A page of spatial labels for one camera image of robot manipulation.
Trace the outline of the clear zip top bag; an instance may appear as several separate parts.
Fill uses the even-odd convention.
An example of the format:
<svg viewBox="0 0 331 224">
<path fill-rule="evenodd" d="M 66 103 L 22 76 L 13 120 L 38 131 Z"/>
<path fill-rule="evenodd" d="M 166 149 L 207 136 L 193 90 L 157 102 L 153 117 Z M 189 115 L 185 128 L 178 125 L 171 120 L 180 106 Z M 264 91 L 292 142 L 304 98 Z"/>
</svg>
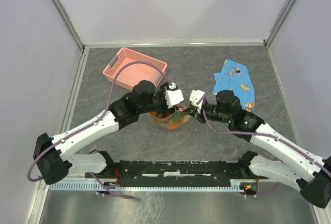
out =
<svg viewBox="0 0 331 224">
<path fill-rule="evenodd" d="M 167 117 L 162 117 L 160 114 L 157 114 L 156 111 L 151 112 L 149 115 L 153 119 L 153 123 L 157 126 L 165 128 L 167 130 L 174 130 L 175 128 L 181 126 L 184 123 L 187 123 L 191 116 L 183 112 L 186 107 L 180 105 L 175 106 L 176 112 L 170 114 Z"/>
</svg>

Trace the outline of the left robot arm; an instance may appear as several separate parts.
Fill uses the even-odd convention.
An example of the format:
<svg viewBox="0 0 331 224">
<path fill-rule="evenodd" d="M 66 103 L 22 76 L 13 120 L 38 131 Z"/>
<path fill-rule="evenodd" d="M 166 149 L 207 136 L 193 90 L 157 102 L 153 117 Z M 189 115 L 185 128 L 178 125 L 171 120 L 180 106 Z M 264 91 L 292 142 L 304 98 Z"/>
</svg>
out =
<svg viewBox="0 0 331 224">
<path fill-rule="evenodd" d="M 81 155 L 77 152 L 97 139 L 135 123 L 142 114 L 155 112 L 161 117 L 171 116 L 183 100 L 183 93 L 175 83 L 165 83 L 156 89 L 152 82 L 141 81 L 130 93 L 80 126 L 52 137 L 41 134 L 33 153 L 34 165 L 47 185 L 72 174 L 92 172 L 110 177 L 114 164 L 106 153 Z"/>
</svg>

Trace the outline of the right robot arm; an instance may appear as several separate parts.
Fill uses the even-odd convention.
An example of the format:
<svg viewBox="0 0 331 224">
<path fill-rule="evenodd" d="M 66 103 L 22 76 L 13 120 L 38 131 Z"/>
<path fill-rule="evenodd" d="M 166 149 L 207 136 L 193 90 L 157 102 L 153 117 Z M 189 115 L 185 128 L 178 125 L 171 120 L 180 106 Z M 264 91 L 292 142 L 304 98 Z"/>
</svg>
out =
<svg viewBox="0 0 331 224">
<path fill-rule="evenodd" d="M 242 108 L 233 91 L 224 90 L 216 95 L 216 104 L 209 104 L 206 93 L 192 91 L 189 96 L 194 116 L 202 123 L 210 121 L 228 125 L 228 134 L 258 146 L 279 161 L 261 155 L 237 165 L 238 174 L 249 178 L 253 174 L 267 177 L 297 190 L 312 205 L 326 208 L 330 201 L 330 158 L 309 152 L 279 134 L 263 119 Z"/>
</svg>

